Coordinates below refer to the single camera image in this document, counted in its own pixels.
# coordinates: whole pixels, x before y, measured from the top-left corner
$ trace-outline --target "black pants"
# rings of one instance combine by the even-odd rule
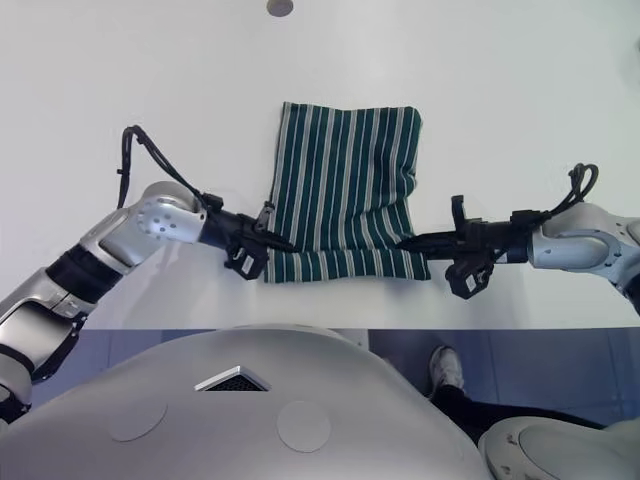
[[[512,417],[553,418],[598,430],[604,428],[604,425],[566,413],[543,410],[541,408],[511,407],[474,402],[462,390],[451,385],[439,387],[431,398],[431,403],[469,435],[476,445],[482,434],[489,430],[493,424]]]

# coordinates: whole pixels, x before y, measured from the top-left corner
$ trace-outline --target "vent grille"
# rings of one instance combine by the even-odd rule
[[[268,392],[271,385],[238,365],[200,382],[193,389],[196,392]]]
[[[265,389],[255,384],[244,375],[236,375],[224,380],[213,387],[207,388],[207,392],[264,392]]]

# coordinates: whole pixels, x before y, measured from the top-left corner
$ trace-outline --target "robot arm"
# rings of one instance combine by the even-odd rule
[[[98,301],[164,245],[200,242],[222,248],[225,266],[247,280],[262,273],[267,248],[294,251],[266,230],[271,204],[254,219],[222,210],[221,198],[187,185],[149,186],[138,202],[105,217],[0,301],[0,419],[10,423],[29,410],[32,382],[58,370]],[[121,193],[119,206],[123,202]]]
[[[588,170],[591,177],[582,189]],[[487,288],[495,264],[529,262],[534,268],[604,277],[640,314],[640,219],[617,217],[583,202],[598,176],[595,165],[578,164],[569,176],[572,190],[558,207],[516,211],[506,222],[467,219],[464,198],[455,196],[455,231],[411,237],[397,248],[452,259],[445,277],[453,294],[464,299]]]

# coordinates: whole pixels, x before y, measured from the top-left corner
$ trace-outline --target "black cable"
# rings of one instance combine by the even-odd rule
[[[584,183],[585,174],[589,172],[589,181],[586,186],[583,188],[582,184]],[[573,169],[569,171],[569,177],[571,178],[571,190],[567,194],[567,196],[552,210],[547,210],[545,212],[540,212],[539,215],[535,215],[532,218],[531,222],[528,224],[521,225],[521,229],[517,232],[514,232],[514,238],[510,238],[505,242],[505,245],[494,254],[493,260],[497,261],[500,257],[502,257],[509,249],[514,245],[517,238],[516,236],[522,235],[522,233],[531,234],[533,231],[542,226],[543,223],[551,220],[553,217],[560,215],[563,212],[566,212],[574,205],[583,202],[585,197],[589,194],[596,182],[598,181],[598,174],[600,170],[597,165],[587,164],[584,165],[582,163],[578,163]]]
[[[120,178],[120,194],[118,196],[118,208],[124,206],[124,202],[127,198],[129,191],[129,178],[131,176],[131,145],[133,143],[133,137],[140,145],[142,145],[154,162],[171,178],[176,182],[185,186],[193,195],[198,199],[203,207],[207,208],[207,202],[204,200],[202,194],[193,185],[191,185],[180,173],[171,165],[171,162],[165,157],[160,149],[153,143],[153,140],[149,138],[146,132],[139,126],[134,125],[127,127],[122,132],[122,168],[118,170]]]
[[[587,172],[589,172],[589,181],[587,182],[587,185],[582,188],[585,174]],[[584,201],[584,198],[589,194],[598,181],[599,172],[598,167],[593,164],[584,165],[579,163],[573,167],[569,172],[569,177],[571,177],[571,191],[556,208],[548,212],[549,218],[553,218],[556,215],[569,210],[577,203]]]

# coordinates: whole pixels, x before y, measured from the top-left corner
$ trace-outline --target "round hole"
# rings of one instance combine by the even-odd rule
[[[268,0],[267,2],[267,12],[273,17],[286,17],[292,11],[292,0]]]

